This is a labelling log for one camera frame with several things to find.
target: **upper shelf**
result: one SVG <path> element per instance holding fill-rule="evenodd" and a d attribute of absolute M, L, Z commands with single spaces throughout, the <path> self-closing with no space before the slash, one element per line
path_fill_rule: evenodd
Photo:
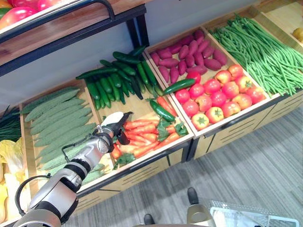
<path fill-rule="evenodd" d="M 0 76 L 144 14 L 149 1 L 65 1 L 0 30 Z"/>

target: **shoe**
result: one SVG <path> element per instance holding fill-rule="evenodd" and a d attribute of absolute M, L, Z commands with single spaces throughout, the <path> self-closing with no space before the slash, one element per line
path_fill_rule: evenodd
<path fill-rule="evenodd" d="M 195 191 L 194 188 L 189 188 L 187 190 L 187 196 L 188 196 L 188 200 L 189 200 L 190 205 L 199 203 L 197 192 Z"/>
<path fill-rule="evenodd" d="M 147 226 L 155 224 L 155 222 L 152 218 L 152 215 L 150 215 L 150 214 L 145 214 L 144 215 L 144 224 L 147 225 Z"/>

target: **tomato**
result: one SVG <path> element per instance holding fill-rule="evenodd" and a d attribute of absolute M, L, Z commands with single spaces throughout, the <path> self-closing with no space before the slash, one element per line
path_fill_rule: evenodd
<path fill-rule="evenodd" d="M 14 7 L 28 6 L 38 10 L 38 0 L 12 0 Z"/>
<path fill-rule="evenodd" d="M 199 110 L 205 112 L 212 107 L 212 100 L 207 95 L 202 95 L 195 100 L 198 103 Z"/>
<path fill-rule="evenodd" d="M 243 68 L 240 65 L 231 65 L 228 68 L 228 71 L 232 75 L 232 81 L 234 81 L 238 77 L 243 76 Z"/>
<path fill-rule="evenodd" d="M 233 98 L 232 101 L 239 104 L 241 110 L 244 110 L 252 105 L 251 97 L 246 94 L 239 94 Z"/>
<path fill-rule="evenodd" d="M 189 89 L 190 98 L 192 98 L 192 99 L 198 98 L 203 93 L 204 93 L 204 88 L 203 88 L 202 84 L 194 84 Z"/>
<path fill-rule="evenodd" d="M 195 115 L 199 110 L 198 104 L 196 102 L 192 101 L 192 100 L 188 100 L 186 103 L 184 103 L 182 105 L 182 107 L 183 107 L 185 113 L 189 117 Z"/>
<path fill-rule="evenodd" d="M 42 11 L 44 9 L 47 9 L 51 6 L 56 5 L 59 2 L 62 2 L 64 0 L 39 0 L 37 5 L 38 5 L 38 11 Z"/>
<path fill-rule="evenodd" d="M 219 81 L 216 79 L 208 80 L 207 82 L 205 82 L 203 84 L 203 86 L 204 86 L 205 93 L 207 93 L 208 95 L 211 95 L 212 93 L 220 91 L 220 89 L 221 89 L 221 85 L 220 85 Z"/>
<path fill-rule="evenodd" d="M 236 84 L 239 87 L 240 93 L 245 93 L 248 89 L 252 87 L 252 81 L 249 77 L 238 77 L 235 80 Z"/>
<path fill-rule="evenodd" d="M 181 89 L 177 91 L 175 93 L 175 96 L 181 104 L 185 103 L 190 98 L 189 92 L 186 89 Z"/>
<path fill-rule="evenodd" d="M 0 20 L 0 29 L 35 14 L 37 11 L 30 7 L 16 7 L 7 12 Z"/>
<path fill-rule="evenodd" d="M 222 121 L 224 119 L 223 111 L 219 107 L 210 108 L 206 112 L 205 115 L 208 117 L 209 122 L 212 123 L 212 124 L 215 124 L 215 123 L 217 123 L 219 121 Z"/>
<path fill-rule="evenodd" d="M 261 102 L 263 99 L 266 99 L 264 91 L 260 87 L 252 87 L 247 90 L 246 94 L 251 97 L 253 104 Z"/>
<path fill-rule="evenodd" d="M 0 0 L 0 8 L 13 8 L 13 6 L 5 0 Z"/>
<path fill-rule="evenodd" d="M 191 122 L 193 123 L 194 127 L 197 130 L 202 130 L 202 129 L 206 128 L 209 125 L 209 119 L 203 113 L 197 113 L 197 114 L 195 114 L 192 117 Z"/>
<path fill-rule="evenodd" d="M 230 81 L 223 85 L 222 92 L 228 99 L 234 98 L 239 94 L 239 87 L 234 81 Z"/>
<path fill-rule="evenodd" d="M 210 96 L 212 106 L 221 107 L 227 100 L 226 95 L 222 91 L 217 91 Z"/>
<path fill-rule="evenodd" d="M 223 84 L 231 81 L 232 75 L 227 70 L 221 70 L 217 72 L 214 78 L 220 82 L 221 86 L 223 86 Z"/>
<path fill-rule="evenodd" d="M 195 79 L 195 84 L 199 84 L 201 80 L 201 75 L 199 72 L 189 72 L 186 79 Z"/>
<path fill-rule="evenodd" d="M 227 102 L 222 106 L 224 117 L 229 117 L 241 111 L 239 104 L 235 102 Z"/>

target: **shelf leg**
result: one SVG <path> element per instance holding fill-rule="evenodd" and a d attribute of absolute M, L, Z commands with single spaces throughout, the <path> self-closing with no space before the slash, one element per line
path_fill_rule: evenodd
<path fill-rule="evenodd" d="M 134 19 L 130 19 L 126 21 L 129 35 L 131 36 L 132 43 L 134 48 L 140 46 L 138 34 L 136 31 L 136 26 L 134 25 Z"/>

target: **white wall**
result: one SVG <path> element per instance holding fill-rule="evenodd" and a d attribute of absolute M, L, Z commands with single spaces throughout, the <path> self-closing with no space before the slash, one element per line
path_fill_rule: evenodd
<path fill-rule="evenodd" d="M 253 2 L 255 0 L 154 0 L 146 4 L 150 43 Z M 0 77 L 0 111 L 96 68 L 100 59 L 111 60 L 115 50 L 131 49 L 126 24 L 121 24 L 10 72 Z"/>

